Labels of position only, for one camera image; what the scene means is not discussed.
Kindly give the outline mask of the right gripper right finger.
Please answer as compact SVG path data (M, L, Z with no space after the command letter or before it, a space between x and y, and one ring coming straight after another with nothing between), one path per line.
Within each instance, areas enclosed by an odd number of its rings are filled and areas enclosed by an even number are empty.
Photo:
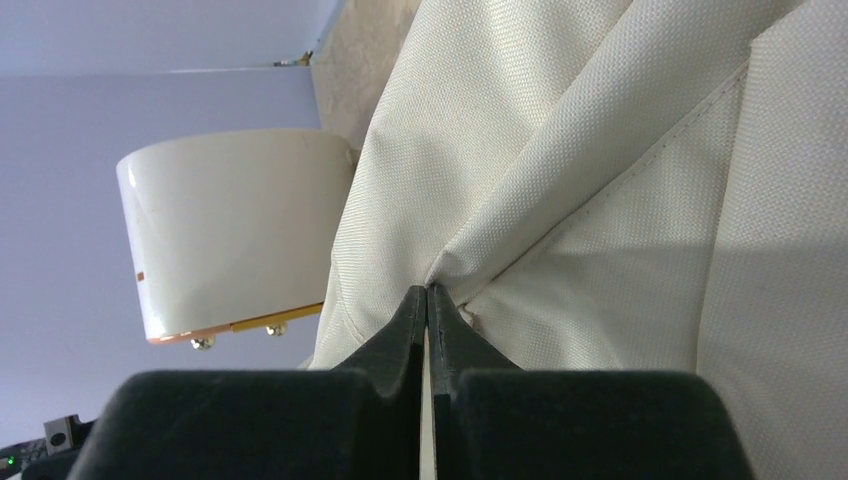
M525 370L427 290L440 479L750 479L718 394L673 371Z

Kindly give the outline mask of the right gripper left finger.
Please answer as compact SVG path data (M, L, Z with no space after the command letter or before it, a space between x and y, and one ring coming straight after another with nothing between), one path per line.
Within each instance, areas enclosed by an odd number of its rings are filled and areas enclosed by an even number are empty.
M326 370L160 370L124 382L74 479L415 479L427 293Z

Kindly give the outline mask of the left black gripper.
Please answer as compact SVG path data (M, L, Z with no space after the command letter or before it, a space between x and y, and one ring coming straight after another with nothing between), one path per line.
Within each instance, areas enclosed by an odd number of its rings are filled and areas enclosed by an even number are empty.
M77 415L45 422L43 437L1 449L1 478L67 479L94 424Z

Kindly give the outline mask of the beige canvas student backpack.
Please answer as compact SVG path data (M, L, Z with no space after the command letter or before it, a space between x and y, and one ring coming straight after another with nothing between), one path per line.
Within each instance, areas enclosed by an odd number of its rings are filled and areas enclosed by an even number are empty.
M520 366L697 374L758 478L845 478L846 3L421 3L312 367L431 282Z

